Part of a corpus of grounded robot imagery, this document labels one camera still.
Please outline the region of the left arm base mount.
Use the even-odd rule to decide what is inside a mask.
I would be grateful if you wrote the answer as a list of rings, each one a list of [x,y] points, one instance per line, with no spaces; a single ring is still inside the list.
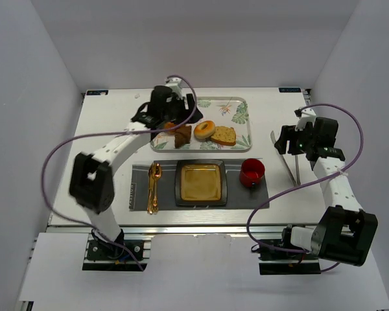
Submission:
[[[124,245],[132,252],[141,267],[145,269],[150,258],[151,237],[125,235]],[[141,272],[139,266],[127,251],[120,249],[118,255],[113,255],[110,249],[97,242],[92,234],[88,235],[82,270]]]

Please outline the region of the glazed bagel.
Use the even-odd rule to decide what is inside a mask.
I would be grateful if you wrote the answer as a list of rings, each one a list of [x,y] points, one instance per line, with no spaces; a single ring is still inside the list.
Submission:
[[[215,123],[213,121],[204,121],[199,123],[195,128],[194,128],[194,136],[197,139],[207,139],[211,137],[216,130]]]

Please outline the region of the bread slice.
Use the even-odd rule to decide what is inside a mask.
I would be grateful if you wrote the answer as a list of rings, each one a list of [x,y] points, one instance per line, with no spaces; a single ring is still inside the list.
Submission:
[[[236,132],[233,128],[226,126],[216,126],[214,134],[210,137],[210,140],[214,143],[224,146],[236,145]]]

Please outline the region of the brown croissant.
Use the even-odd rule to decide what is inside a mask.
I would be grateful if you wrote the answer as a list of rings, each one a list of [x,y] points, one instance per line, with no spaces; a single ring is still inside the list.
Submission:
[[[181,148],[191,141],[192,126],[181,126],[174,132],[174,147]]]

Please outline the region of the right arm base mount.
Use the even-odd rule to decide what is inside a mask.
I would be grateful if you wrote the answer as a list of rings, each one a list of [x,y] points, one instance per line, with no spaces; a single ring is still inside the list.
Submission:
[[[251,247],[259,255],[260,275],[318,275],[321,274],[317,257],[310,253],[291,253],[264,248]]]

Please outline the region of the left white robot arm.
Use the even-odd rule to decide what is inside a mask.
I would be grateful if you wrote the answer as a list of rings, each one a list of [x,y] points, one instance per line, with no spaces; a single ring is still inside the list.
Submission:
[[[182,95],[178,86],[156,86],[123,132],[114,133],[111,141],[90,154],[77,154],[69,194],[85,210],[99,239],[120,246],[124,236],[111,208],[117,170],[159,133],[179,130],[201,118],[195,91]]]

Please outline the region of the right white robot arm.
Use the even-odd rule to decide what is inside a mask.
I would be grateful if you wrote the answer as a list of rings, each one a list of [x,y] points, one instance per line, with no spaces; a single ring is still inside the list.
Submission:
[[[357,201],[344,174],[343,151],[335,148],[338,123],[324,117],[306,118],[303,127],[282,126],[274,146],[279,154],[305,154],[320,188],[326,210],[314,229],[295,226],[283,239],[320,259],[354,266],[365,263],[378,221]]]

